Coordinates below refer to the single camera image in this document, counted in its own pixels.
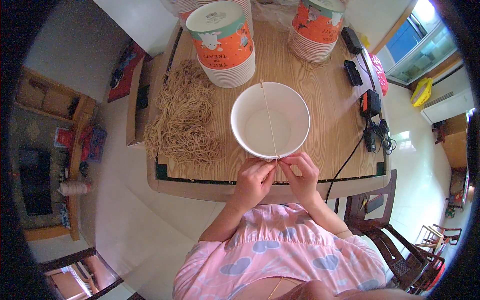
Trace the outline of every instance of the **finger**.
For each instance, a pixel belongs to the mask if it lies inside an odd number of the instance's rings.
[[[295,179],[297,179],[297,176],[295,175],[295,173],[293,173],[289,165],[287,165],[283,161],[280,161],[279,164],[288,181],[294,181]]]
[[[307,162],[307,164],[312,167],[313,169],[315,169],[317,166],[313,163],[313,160],[312,158],[310,158],[310,156],[306,153],[306,152],[301,152],[300,153],[301,157],[303,157],[303,159],[305,159],[305,161]]]
[[[262,188],[269,189],[272,186],[273,179],[275,178],[275,173],[276,173],[276,166],[274,166],[273,169],[268,173],[267,178],[262,184]]]
[[[258,158],[258,157],[248,158],[247,160],[245,160],[245,162],[241,166],[240,171],[248,170],[249,168],[251,168],[253,165],[255,165],[256,163],[258,163],[260,161],[263,161],[263,160],[261,158]]]
[[[245,170],[246,174],[254,175],[257,173],[258,169],[260,169],[263,165],[268,164],[267,161],[264,161],[263,159],[260,159],[259,161],[255,162],[253,165],[251,165],[247,170]]]
[[[307,164],[305,159],[301,156],[294,156],[294,157],[285,157],[283,162],[289,165],[295,165],[299,167],[301,174],[303,177],[311,177],[313,176],[313,169],[312,167]]]
[[[263,178],[265,178],[265,176],[268,175],[268,173],[270,173],[270,171],[275,169],[275,167],[276,167],[276,162],[271,161],[271,162],[266,163],[266,164],[262,165],[261,167],[259,167],[258,170],[256,171],[255,175],[257,176],[257,178],[262,180]]]
[[[298,152],[298,153],[293,153],[290,154],[288,157],[303,157],[303,159],[307,162],[307,164],[312,167],[316,168],[317,166],[313,163],[313,160],[310,158],[310,156],[306,152]]]

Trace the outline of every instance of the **woman's left hand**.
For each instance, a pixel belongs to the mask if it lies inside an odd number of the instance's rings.
[[[266,162],[260,158],[247,159],[240,168],[235,193],[227,205],[242,214],[257,206],[270,192],[275,171],[275,161]]]

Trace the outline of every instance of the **yellow bag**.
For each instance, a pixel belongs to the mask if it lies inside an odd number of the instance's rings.
[[[411,102],[413,106],[420,106],[430,98],[432,94],[432,84],[432,78],[423,78],[420,80],[415,89],[415,93],[412,95]]]

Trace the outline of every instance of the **stack of paper bowls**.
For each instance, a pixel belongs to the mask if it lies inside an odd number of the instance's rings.
[[[290,50],[313,63],[328,58],[338,40],[345,5],[340,0],[300,0],[290,32]]]
[[[206,4],[217,2],[222,0],[195,0],[199,7],[204,6]],[[228,0],[231,2],[238,3],[243,8],[243,13],[245,14],[245,18],[247,18],[248,28],[250,29],[250,35],[253,37],[253,21],[252,21],[252,4],[250,0]]]
[[[232,88],[255,73],[255,48],[242,7],[230,1],[209,3],[187,19],[197,59],[213,84]]]
[[[169,0],[172,4],[173,8],[175,8],[178,13],[180,19],[186,21],[188,16],[198,8],[197,3],[195,0]]]

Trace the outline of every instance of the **hand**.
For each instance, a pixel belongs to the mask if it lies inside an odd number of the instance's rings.
[[[296,176],[290,166],[297,166],[302,176]],[[300,201],[300,204],[313,202],[320,197],[317,192],[317,182],[319,170],[313,164],[312,159],[305,152],[294,153],[280,160],[280,167],[288,178],[292,192]]]
[[[243,214],[257,206],[270,192],[275,171],[275,161],[266,162],[260,158],[247,159],[240,168],[235,193],[227,205]]]

